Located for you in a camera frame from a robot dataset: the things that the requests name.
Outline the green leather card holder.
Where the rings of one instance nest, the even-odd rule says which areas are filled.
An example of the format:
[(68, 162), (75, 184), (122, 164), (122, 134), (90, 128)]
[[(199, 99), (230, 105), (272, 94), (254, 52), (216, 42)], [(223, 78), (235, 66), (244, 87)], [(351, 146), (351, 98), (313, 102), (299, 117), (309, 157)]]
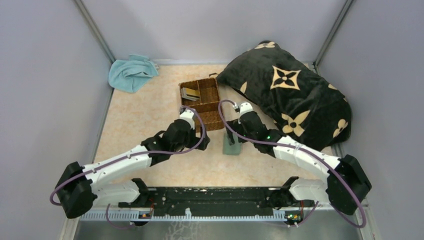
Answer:
[(227, 133), (223, 137), (223, 148), (222, 153), (228, 156), (238, 156), (242, 150), (242, 144), (239, 142), (239, 139), (233, 133), (231, 134), (234, 140), (234, 144), (230, 144), (230, 139)]

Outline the brown woven divided basket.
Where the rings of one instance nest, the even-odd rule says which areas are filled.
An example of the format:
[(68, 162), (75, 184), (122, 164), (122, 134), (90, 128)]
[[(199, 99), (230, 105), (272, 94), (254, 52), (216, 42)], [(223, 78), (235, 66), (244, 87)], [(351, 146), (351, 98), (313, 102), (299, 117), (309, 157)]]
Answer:
[[(178, 86), (181, 104), (195, 109), (199, 113), (208, 132), (221, 130), (225, 127), (218, 112), (221, 99), (218, 83), (214, 77), (181, 82)], [(183, 98), (183, 88), (197, 91), (199, 99), (193, 101)]]

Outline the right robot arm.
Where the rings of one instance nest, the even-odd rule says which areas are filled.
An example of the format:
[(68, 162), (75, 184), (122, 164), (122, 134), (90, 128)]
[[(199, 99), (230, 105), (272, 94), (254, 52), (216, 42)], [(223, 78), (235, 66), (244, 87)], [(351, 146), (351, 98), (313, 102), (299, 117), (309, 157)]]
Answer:
[(281, 199), (287, 206), (305, 200), (329, 203), (337, 211), (351, 216), (372, 189), (354, 156), (337, 157), (303, 145), (278, 129), (268, 129), (255, 111), (226, 121), (225, 126), (238, 141), (251, 142), (260, 153), (290, 162), (316, 177), (290, 177), (280, 188)]

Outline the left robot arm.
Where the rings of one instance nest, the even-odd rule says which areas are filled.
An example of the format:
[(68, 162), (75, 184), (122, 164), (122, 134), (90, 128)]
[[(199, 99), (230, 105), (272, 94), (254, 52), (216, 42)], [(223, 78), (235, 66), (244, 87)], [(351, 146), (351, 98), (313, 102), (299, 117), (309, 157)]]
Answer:
[(132, 178), (121, 183), (113, 183), (113, 180), (167, 161), (172, 155), (192, 150), (204, 151), (210, 138), (203, 123), (199, 128), (201, 135), (197, 137), (194, 121), (180, 118), (166, 130), (159, 131), (115, 157), (84, 166), (78, 162), (70, 163), (54, 190), (66, 217), (75, 219), (98, 206), (148, 206), (152, 196), (142, 179)]

